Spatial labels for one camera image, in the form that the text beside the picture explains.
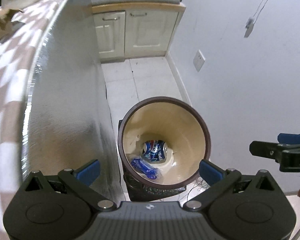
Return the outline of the brown cardboard box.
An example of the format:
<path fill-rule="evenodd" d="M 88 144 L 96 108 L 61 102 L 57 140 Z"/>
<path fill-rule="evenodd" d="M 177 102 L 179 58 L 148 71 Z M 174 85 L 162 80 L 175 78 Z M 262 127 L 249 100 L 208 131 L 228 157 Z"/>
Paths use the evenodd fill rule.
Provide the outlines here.
<path fill-rule="evenodd" d="M 17 13 L 24 13 L 23 10 L 0 9 L 0 43 L 7 41 L 13 36 L 25 23 L 12 21 Z"/>

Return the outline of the blue snack wrapper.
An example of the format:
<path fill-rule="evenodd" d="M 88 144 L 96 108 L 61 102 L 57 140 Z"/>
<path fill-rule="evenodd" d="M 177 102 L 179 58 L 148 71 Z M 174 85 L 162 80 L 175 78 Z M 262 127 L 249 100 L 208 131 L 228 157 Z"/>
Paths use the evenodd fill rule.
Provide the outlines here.
<path fill-rule="evenodd" d="M 154 168 L 140 156 L 134 156 L 130 160 L 131 166 L 138 172 L 144 174 L 150 180 L 156 180 L 161 177 L 160 170 Z"/>

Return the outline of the cream floor cabinet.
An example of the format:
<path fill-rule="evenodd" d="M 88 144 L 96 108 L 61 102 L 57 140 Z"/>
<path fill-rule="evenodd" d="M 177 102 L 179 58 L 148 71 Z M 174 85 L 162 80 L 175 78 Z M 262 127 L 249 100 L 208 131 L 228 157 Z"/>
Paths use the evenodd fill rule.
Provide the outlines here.
<path fill-rule="evenodd" d="M 165 56 L 186 10 L 182 3 L 122 2 L 92 6 L 102 62 Z"/>

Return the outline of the white wall socket plate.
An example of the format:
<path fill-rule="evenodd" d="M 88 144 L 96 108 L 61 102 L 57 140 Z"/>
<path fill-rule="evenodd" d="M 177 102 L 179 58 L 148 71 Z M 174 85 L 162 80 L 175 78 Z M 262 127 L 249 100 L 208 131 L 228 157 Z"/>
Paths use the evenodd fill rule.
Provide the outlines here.
<path fill-rule="evenodd" d="M 197 72 L 199 72 L 202 68 L 202 66 L 205 63 L 205 57 L 202 54 L 201 50 L 197 50 L 194 58 L 193 58 L 193 65 Z"/>

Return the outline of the checkered brown white tablecloth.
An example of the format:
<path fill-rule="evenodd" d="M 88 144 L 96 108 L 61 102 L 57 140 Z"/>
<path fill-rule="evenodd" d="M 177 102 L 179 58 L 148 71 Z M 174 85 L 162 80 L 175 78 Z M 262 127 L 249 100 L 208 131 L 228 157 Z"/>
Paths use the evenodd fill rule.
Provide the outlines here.
<path fill-rule="evenodd" d="M 12 21 L 25 23 L 0 43 L 0 239 L 4 211 L 21 184 L 23 103 L 32 63 L 48 25 L 65 0 L 39 0 Z"/>

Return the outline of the crushed blue soda can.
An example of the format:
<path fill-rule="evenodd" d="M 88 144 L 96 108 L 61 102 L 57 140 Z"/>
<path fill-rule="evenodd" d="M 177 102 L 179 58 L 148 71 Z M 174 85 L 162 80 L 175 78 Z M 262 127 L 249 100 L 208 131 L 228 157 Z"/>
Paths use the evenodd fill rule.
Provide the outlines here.
<path fill-rule="evenodd" d="M 167 144 L 162 140 L 149 140 L 143 143 L 141 155 L 150 163 L 162 163 L 167 157 Z"/>

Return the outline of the brown rimmed beige trash bin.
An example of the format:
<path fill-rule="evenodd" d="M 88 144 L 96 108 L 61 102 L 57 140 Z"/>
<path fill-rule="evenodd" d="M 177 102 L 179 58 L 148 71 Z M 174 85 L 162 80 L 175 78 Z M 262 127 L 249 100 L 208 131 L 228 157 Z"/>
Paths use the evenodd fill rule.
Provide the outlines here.
<path fill-rule="evenodd" d="M 159 174 L 150 179 L 132 166 L 134 157 L 142 158 L 145 143 L 162 141 L 165 158 L 147 161 Z M 117 146 L 123 167 L 143 185 L 156 189 L 185 187 L 199 176 L 199 163 L 209 159 L 210 133 L 200 114 L 187 103 L 166 96 L 140 101 L 123 117 Z"/>

